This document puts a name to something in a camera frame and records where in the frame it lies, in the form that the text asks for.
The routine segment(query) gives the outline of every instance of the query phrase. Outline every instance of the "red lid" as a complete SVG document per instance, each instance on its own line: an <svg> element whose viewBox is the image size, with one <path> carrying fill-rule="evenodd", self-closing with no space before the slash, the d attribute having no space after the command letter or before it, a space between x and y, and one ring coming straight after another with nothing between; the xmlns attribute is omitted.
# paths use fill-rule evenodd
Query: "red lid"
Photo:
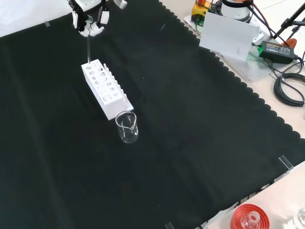
<svg viewBox="0 0 305 229"><path fill-rule="evenodd" d="M250 213L256 211L260 215L260 225L258 229L270 229L270 221L267 214L258 206L253 204L243 204L239 206L231 219L230 228L231 229L243 229L241 224L242 217L245 213Z"/></svg>
<svg viewBox="0 0 305 229"><path fill-rule="evenodd" d="M205 0L198 0L199 5L205 5Z"/></svg>

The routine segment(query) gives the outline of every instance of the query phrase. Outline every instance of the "test tube rack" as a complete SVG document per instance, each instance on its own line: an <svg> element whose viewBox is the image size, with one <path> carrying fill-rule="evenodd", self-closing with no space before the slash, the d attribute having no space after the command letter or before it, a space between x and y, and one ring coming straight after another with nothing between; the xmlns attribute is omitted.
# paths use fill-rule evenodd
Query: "test tube rack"
<svg viewBox="0 0 305 229"><path fill-rule="evenodd" d="M95 60L83 64L81 68L108 120L114 119L120 112L133 110L123 89L105 64Z"/></svg>

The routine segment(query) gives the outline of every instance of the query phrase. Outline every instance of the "white card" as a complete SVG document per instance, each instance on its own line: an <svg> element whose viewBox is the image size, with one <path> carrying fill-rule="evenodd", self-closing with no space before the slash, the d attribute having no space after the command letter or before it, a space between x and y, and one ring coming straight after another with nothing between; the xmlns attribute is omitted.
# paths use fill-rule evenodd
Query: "white card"
<svg viewBox="0 0 305 229"><path fill-rule="evenodd" d="M245 61L257 35L254 25L206 13L199 46Z"/></svg>

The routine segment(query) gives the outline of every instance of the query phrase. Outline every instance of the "power adapter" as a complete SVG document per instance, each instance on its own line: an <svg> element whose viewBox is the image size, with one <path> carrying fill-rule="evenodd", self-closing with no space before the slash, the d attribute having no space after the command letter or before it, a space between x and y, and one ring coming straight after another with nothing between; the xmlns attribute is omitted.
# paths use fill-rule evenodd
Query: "power adapter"
<svg viewBox="0 0 305 229"><path fill-rule="evenodd" d="M274 63L289 64L297 57L292 48L266 41L261 43L258 51L259 57L269 59Z"/></svg>

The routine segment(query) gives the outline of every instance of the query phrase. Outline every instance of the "glass beaker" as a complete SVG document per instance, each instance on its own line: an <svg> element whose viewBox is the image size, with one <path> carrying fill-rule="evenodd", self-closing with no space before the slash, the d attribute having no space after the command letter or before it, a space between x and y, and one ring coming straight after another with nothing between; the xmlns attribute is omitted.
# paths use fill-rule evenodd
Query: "glass beaker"
<svg viewBox="0 0 305 229"><path fill-rule="evenodd" d="M292 222L297 229L305 229L305 206L293 217Z"/></svg>
<svg viewBox="0 0 305 229"><path fill-rule="evenodd" d="M260 225L260 215L256 211L245 213L241 223L244 229L256 229Z"/></svg>
<svg viewBox="0 0 305 229"><path fill-rule="evenodd" d="M123 142L132 143L138 139L137 116L134 112L123 111L119 113L115 122L118 126L119 135Z"/></svg>

